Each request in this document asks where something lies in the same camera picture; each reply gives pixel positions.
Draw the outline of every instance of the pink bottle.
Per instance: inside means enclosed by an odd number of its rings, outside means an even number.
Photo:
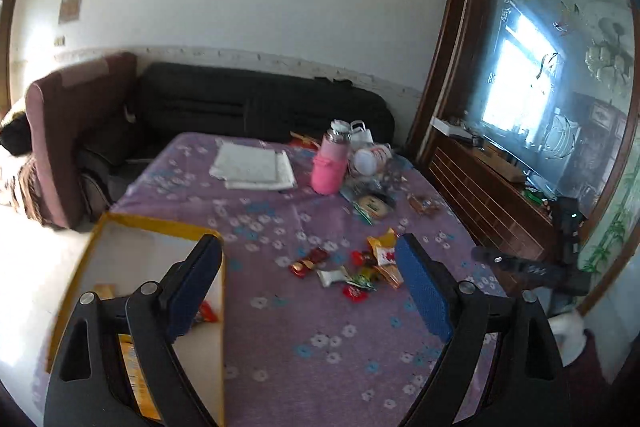
[[[340,191],[349,163],[350,130],[348,123],[334,120],[324,135],[311,172],[311,187],[318,194],[329,196]]]

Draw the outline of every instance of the purple tablecloth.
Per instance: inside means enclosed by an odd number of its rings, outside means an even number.
[[[442,343],[430,334],[406,288],[379,283],[354,303],[342,285],[322,288],[315,274],[295,277],[292,260],[319,246],[326,269],[351,268],[351,250],[388,227],[411,232],[458,279],[503,295],[491,270],[471,260],[470,236],[451,211],[418,217],[410,192],[446,204],[408,164],[396,211],[373,227],[340,196],[308,186],[313,153],[286,149],[298,181],[287,192],[226,190],[209,176],[223,138],[183,134],[156,158],[114,206],[114,212],[211,227],[225,239],[225,415],[229,427],[395,427],[414,402]],[[494,338],[485,346],[458,419],[471,415],[488,373]]]

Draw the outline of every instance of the black bag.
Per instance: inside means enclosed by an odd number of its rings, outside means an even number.
[[[31,126],[26,113],[21,113],[0,129],[0,145],[13,156],[31,152]]]

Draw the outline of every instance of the brown sofa armrest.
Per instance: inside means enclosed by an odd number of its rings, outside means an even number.
[[[76,227],[84,214],[74,158],[76,139],[117,110],[135,80],[136,56],[122,53],[55,71],[27,90],[27,117],[46,217],[59,227]]]

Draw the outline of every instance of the blanket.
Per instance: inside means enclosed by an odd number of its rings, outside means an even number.
[[[40,213],[40,184],[35,158],[31,154],[11,156],[0,147],[0,204],[12,207],[19,214],[44,223]]]

